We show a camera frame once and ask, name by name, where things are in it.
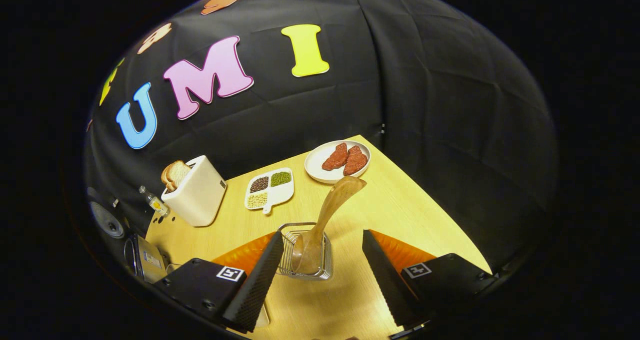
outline glass bottle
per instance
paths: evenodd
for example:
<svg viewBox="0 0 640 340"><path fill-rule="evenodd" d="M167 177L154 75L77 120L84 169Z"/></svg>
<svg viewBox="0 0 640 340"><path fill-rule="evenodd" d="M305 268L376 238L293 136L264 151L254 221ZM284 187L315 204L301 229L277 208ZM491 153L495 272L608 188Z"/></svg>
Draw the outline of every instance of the glass bottle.
<svg viewBox="0 0 640 340"><path fill-rule="evenodd" d="M167 206L160 199L158 199L158 197L156 197L152 192L147 190L147 188L144 185L142 185L140 189L138 189L138 191L140 192L140 194L144 195L144 197L146 198L147 204L149 204L149 206L154 211L157 211L160 214L160 216L164 217L165 215L169 214L169 208L167 208Z"/></svg>

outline wire basket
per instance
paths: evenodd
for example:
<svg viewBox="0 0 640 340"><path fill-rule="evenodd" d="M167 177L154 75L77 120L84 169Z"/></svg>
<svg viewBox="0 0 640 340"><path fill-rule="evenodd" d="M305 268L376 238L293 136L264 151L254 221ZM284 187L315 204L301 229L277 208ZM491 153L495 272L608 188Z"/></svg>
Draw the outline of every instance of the wire basket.
<svg viewBox="0 0 640 340"><path fill-rule="evenodd" d="M300 274L291 269L291 254L293 253L293 244L296 242L298 235L310 231L315 222L303 223L286 223L282 224L278 231L282 232L282 240L284 242L284 251L282 258L278 264L277 274L292 277L301 280L321 281L328 280L333 275L334 265L331 257L331 242L326 233L322 235L322 263L320 269L315 274Z"/></svg>

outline plate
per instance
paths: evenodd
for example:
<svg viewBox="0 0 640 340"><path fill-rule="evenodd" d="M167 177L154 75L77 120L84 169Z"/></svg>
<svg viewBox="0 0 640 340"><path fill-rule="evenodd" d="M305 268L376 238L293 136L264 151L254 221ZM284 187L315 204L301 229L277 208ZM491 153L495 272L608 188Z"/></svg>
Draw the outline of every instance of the plate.
<svg viewBox="0 0 640 340"><path fill-rule="evenodd" d="M311 153L306 156L304 159L304 169L306 173L314 178L315 180L321 181L322 183L335 184L338 180L344 177L343 171L345 170L345 166L339 167L338 169L334 169L332 171L325 171L322 169L322 164L331 156L331 154L336 151L336 146L340 143L347 144L347 151L354 146L359 146L362 154L365 154L367 161L364 167L353 173L351 176L355 176L358 178L366 171L369 167L369 163L371 163L371 151L369 148L360 143L354 142L353 140L336 140L334 142L324 143L323 145L317 147Z"/></svg>
<svg viewBox="0 0 640 340"><path fill-rule="evenodd" d="M291 175L291 180L284 184L280 184L280 185L276 185L275 187L272 187L272 175L277 172L288 172ZM251 185L254 183L254 181L263 177L267 177L267 180L268 180L267 187L263 190L258 190L252 193ZM265 203L265 205L262 205L262 206L254 206L253 208L250 207L249 198L252 195L262 195L262 194L267 195L267 203ZM256 209L262 208L262 213L266 215L272 212L272 206L284 203L285 201L288 201L288 199L291 199L292 196L293 196L293 172L291 171L290 168L280 168L274 171L260 174L258 176L254 176L253 179L249 181L249 184L246 186L246 193L244 194L244 207L249 210L256 210Z"/></svg>

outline pink letter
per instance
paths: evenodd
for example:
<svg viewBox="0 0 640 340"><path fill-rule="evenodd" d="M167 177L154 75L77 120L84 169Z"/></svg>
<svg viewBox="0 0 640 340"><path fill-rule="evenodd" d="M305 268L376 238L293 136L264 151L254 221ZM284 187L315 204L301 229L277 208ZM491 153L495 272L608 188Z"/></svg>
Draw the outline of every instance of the pink letter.
<svg viewBox="0 0 640 340"><path fill-rule="evenodd" d="M200 104L189 97L188 90L206 104L213 101L215 76L220 83L217 91L219 97L232 96L254 84L254 79L245 74L238 60L235 49L239 41L240 37L234 35L213 44L206 54L202 69L181 60L164 72L164 78L171 81L178 101L178 119L187 119L200 108Z"/></svg>

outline wooden spatula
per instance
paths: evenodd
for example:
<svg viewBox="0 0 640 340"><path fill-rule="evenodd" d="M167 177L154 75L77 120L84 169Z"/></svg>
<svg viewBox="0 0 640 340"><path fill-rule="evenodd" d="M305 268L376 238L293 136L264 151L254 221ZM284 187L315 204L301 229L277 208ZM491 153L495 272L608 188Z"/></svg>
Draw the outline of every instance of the wooden spatula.
<svg viewBox="0 0 640 340"><path fill-rule="evenodd" d="M298 235L291 254L292 270L298 274L315 274L322 264L322 238L331 216L353 194L364 188L366 181L345 176L327 194L320 209L318 222L306 233Z"/></svg>

